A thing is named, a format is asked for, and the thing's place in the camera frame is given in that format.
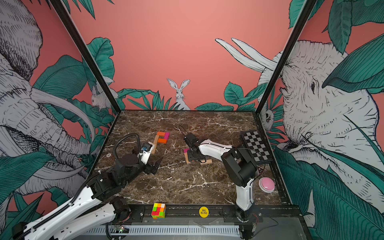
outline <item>marble tabletop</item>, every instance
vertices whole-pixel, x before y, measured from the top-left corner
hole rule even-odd
[[[235,204],[236,188],[231,182],[223,163],[200,165],[186,164],[184,152],[188,146],[179,131],[179,125],[213,142],[236,145],[241,143],[240,131],[256,129],[251,112],[199,112],[199,111],[122,111],[102,150],[95,169],[114,165],[112,149],[116,142],[128,133],[138,133],[141,143],[153,142],[156,133],[169,132],[166,144],[158,143],[156,153],[150,162],[164,156],[156,175],[141,173],[120,192],[133,204]],[[135,138],[127,139],[117,150],[118,156],[132,153],[137,146]],[[272,179],[269,165],[265,166],[264,177]],[[253,198],[259,205],[281,205],[278,191],[268,194],[261,191],[258,179],[254,181]]]

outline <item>yellow sticker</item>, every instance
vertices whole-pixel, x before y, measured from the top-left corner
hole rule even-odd
[[[206,207],[201,207],[199,210],[200,217],[207,217],[209,214],[209,210]]]

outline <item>checkerboard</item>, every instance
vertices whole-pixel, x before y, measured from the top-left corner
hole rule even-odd
[[[251,151],[257,164],[264,164],[272,161],[272,155],[268,151],[267,144],[264,143],[257,130],[241,132],[240,134],[246,148],[258,151],[259,155],[254,151]]]

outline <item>pink block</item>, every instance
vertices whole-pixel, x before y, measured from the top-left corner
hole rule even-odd
[[[164,135],[164,139],[168,140],[168,138],[169,138],[169,132],[166,132],[166,134]]]

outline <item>pink buzzer button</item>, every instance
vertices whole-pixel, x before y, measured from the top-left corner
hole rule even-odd
[[[275,183],[269,177],[262,177],[259,180],[259,187],[263,192],[271,193],[275,190]]]

